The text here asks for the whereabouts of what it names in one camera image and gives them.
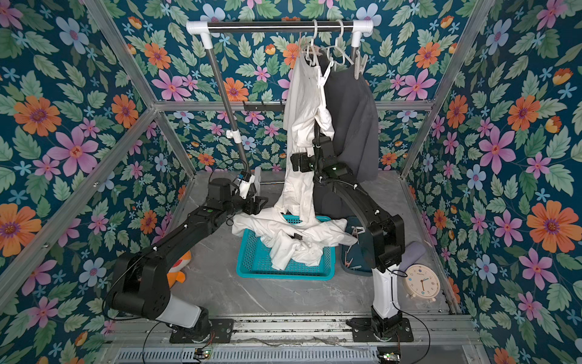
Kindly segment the dark grey t-shirt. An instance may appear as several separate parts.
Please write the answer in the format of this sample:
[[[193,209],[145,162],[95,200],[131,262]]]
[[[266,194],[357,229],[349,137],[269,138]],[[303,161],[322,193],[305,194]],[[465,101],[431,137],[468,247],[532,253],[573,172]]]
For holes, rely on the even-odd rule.
[[[379,173],[379,116],[375,98],[356,66],[331,71],[324,85],[327,110],[338,162],[351,169],[358,182],[375,180]]]

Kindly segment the white plastic hanger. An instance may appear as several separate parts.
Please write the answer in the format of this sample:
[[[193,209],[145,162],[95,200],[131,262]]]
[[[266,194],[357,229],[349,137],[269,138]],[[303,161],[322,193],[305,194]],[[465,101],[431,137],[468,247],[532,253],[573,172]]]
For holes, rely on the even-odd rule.
[[[354,65],[352,57],[346,53],[346,50],[343,47],[343,35],[345,31],[344,22],[342,20],[338,20],[337,22],[339,24],[339,35],[335,38],[333,45],[325,48],[327,60],[334,71],[336,71],[339,66],[344,66],[346,64]]]
[[[319,66],[319,51],[318,47],[315,45],[316,39],[318,39],[318,21],[314,19],[313,24],[313,34],[311,36],[300,36],[299,45],[301,52],[306,57],[306,61],[311,67]]]

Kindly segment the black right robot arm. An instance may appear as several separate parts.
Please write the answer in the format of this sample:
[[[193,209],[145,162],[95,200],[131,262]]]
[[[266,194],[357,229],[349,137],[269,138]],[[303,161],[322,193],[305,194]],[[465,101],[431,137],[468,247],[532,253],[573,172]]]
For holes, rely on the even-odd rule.
[[[313,156],[307,153],[291,156],[293,171],[313,172],[313,182],[341,198],[363,224],[358,238],[374,280],[369,330],[383,340],[399,329],[403,321],[397,279],[405,275],[400,269],[406,251],[404,221],[382,209],[357,182],[348,165],[337,159],[330,137],[318,132],[312,139],[312,146],[315,148]]]

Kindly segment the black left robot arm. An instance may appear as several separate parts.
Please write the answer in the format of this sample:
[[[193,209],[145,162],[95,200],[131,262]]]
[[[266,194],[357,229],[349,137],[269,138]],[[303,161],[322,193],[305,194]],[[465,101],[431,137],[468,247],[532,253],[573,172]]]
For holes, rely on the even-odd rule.
[[[198,242],[237,213],[261,212],[268,199],[259,196],[259,187],[256,176],[249,172],[240,173],[235,180],[210,180],[206,200],[185,221],[153,245],[117,259],[104,304],[138,318],[194,329],[205,320],[203,308],[175,297],[171,288],[185,282],[182,269],[191,261],[191,250]]]

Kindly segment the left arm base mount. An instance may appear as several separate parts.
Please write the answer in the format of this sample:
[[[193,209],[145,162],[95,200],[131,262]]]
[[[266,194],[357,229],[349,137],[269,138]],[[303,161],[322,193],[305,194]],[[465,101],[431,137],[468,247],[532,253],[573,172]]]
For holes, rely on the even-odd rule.
[[[233,326],[233,319],[205,318],[193,328],[176,326],[169,341],[171,344],[229,344],[234,332]]]

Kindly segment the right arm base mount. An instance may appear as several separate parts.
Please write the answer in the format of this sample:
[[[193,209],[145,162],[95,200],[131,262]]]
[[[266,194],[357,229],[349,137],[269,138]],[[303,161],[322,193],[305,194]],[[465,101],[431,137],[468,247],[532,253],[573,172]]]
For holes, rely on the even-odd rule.
[[[410,326],[410,321],[401,315],[396,315],[389,319],[379,319],[377,317],[350,318],[346,324],[352,331],[353,341],[364,342],[385,342],[410,343],[414,341],[414,335]]]

